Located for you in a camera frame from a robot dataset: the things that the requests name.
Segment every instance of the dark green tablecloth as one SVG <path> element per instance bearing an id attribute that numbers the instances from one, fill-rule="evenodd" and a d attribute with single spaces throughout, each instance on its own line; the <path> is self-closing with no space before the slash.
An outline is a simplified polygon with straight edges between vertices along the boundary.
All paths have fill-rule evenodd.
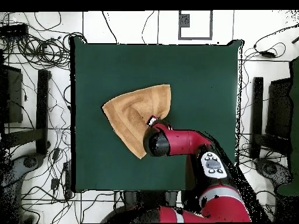
<path id="1" fill-rule="evenodd" d="M 240 45 L 83 44 L 76 38 L 76 189 L 185 189 L 186 156 L 136 158 L 101 111 L 118 95 L 164 83 L 171 85 L 172 126 L 208 132 L 234 160 Z"/>

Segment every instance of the cloth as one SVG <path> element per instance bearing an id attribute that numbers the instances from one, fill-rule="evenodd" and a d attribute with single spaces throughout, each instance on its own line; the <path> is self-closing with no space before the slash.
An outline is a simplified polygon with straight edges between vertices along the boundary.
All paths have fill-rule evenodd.
<path id="1" fill-rule="evenodd" d="M 102 109 L 116 135 L 128 149 L 142 159 L 146 152 L 143 137 L 152 115 L 165 118 L 171 107 L 170 85 L 157 85 L 122 94 L 109 100 Z"/>

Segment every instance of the folded towel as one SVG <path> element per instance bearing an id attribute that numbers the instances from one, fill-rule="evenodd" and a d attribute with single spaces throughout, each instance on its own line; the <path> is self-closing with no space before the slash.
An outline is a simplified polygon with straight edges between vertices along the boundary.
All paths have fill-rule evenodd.
<path id="1" fill-rule="evenodd" d="M 139 159 L 146 152 L 143 137 L 147 121 L 154 115 L 165 118 L 171 106 L 170 85 L 158 85 L 122 94 L 109 100 L 102 109 L 115 133 Z"/>

